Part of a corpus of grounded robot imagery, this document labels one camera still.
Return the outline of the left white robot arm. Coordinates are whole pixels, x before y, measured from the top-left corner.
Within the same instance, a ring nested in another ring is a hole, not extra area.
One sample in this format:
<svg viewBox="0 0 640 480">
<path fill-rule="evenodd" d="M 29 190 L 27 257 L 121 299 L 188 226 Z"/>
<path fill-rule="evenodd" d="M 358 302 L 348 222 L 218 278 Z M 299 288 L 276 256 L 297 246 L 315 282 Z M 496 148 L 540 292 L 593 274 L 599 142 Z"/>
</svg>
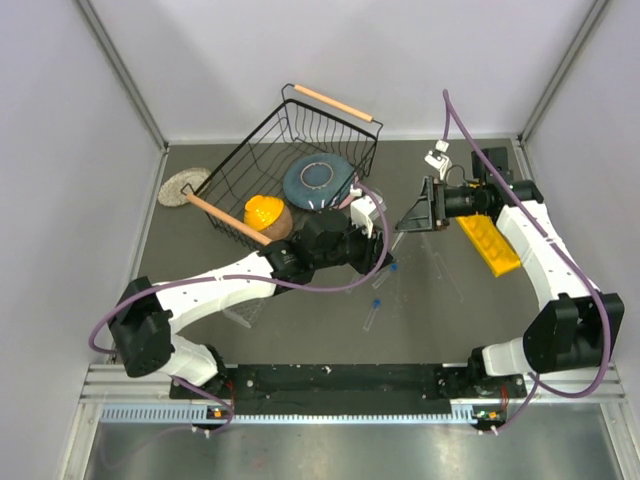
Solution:
<svg viewBox="0 0 640 480">
<path fill-rule="evenodd" d="M 367 232 L 341 212 L 319 213 L 290 238 L 225 267 L 174 282 L 131 281 L 106 324 L 129 377 L 160 372 L 212 397 L 226 387 L 226 368 L 213 346 L 181 336 L 187 326 L 231 306 L 309 291 L 318 270 L 349 265 L 366 276 L 393 260 L 386 227 Z"/>
</svg>

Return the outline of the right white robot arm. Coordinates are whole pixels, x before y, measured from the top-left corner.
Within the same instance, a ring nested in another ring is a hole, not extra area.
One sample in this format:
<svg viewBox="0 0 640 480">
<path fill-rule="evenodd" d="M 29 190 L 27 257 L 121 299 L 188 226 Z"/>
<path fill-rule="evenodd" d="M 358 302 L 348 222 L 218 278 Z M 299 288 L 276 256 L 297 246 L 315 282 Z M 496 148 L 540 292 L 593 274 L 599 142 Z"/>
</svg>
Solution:
<svg viewBox="0 0 640 480">
<path fill-rule="evenodd" d="M 604 294 L 577 266 L 550 220 L 537 185 L 517 180 L 505 148 L 472 154 L 472 177 L 447 182 L 453 165 L 444 140 L 425 161 L 438 172 L 424 178 L 413 207 L 397 223 L 399 232 L 446 229 L 456 220 L 492 272 L 524 269 L 539 312 L 524 334 L 474 349 L 466 380 L 476 394 L 498 389 L 504 376 L 547 374 L 601 367 L 611 356 L 625 307 L 616 293 Z"/>
</svg>

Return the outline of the short glass test tube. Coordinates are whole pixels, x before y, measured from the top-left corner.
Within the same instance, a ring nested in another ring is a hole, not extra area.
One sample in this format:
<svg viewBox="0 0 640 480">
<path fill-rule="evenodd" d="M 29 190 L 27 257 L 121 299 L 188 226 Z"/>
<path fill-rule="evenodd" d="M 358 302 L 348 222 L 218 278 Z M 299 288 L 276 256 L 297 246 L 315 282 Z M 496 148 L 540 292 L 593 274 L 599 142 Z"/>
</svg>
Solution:
<svg viewBox="0 0 640 480">
<path fill-rule="evenodd" d="M 390 247 L 390 252 L 391 253 L 393 253 L 397 249 L 397 247 L 403 241 L 404 237 L 405 237 L 405 232 L 397 232 L 394 235 L 394 238 L 393 238 L 393 241 L 392 241 L 392 244 L 391 244 L 391 247 Z"/>
</svg>

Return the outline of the yellow test tube rack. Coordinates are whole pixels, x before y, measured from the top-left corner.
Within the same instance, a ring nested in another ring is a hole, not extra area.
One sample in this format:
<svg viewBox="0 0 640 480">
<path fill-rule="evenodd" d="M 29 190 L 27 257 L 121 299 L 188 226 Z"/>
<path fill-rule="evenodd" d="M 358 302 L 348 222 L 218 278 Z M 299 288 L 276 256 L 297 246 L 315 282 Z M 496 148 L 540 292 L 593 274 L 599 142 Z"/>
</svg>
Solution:
<svg viewBox="0 0 640 480">
<path fill-rule="evenodd" d="M 520 258 L 490 217 L 476 214 L 456 221 L 495 277 L 521 267 Z"/>
</svg>

